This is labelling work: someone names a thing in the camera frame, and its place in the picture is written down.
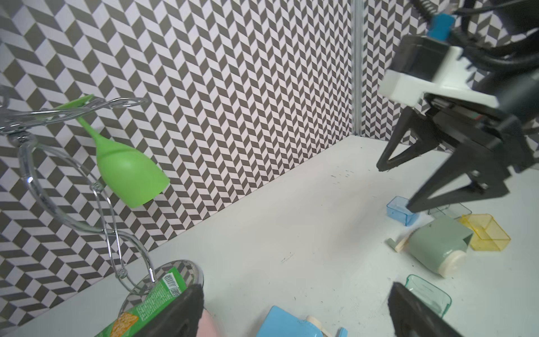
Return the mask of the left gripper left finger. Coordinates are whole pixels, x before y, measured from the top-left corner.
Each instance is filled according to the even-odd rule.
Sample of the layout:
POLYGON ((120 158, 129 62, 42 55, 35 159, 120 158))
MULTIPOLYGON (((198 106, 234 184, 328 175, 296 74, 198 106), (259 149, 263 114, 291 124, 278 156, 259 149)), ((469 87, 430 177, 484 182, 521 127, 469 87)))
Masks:
POLYGON ((189 286, 178 298, 150 320, 135 337, 195 337, 204 310, 203 286, 189 286))

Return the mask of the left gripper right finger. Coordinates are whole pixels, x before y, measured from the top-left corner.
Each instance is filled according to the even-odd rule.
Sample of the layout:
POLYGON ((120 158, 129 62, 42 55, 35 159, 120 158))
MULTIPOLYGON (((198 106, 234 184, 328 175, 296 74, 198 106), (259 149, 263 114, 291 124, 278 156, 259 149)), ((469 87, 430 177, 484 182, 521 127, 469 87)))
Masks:
POLYGON ((388 307, 395 336, 462 337, 399 282, 392 285, 388 307))

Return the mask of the pink pencil sharpener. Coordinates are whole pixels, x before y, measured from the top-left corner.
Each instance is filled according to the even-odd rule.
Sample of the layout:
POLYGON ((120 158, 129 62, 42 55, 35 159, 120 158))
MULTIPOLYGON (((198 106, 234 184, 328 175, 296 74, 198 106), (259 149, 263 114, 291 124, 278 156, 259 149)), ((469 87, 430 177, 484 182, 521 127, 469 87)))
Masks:
POLYGON ((206 309, 202 311, 196 337, 221 337, 213 317, 206 309))

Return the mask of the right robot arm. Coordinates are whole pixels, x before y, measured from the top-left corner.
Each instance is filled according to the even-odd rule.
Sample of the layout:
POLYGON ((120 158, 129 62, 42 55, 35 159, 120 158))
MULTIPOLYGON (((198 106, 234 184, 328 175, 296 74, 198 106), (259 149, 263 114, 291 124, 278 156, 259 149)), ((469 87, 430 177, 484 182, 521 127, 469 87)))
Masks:
POLYGON ((377 167, 444 146, 450 157, 409 210, 503 197, 512 173, 538 167, 538 3, 413 7, 427 30, 401 39, 380 82, 379 94, 402 111, 377 167))

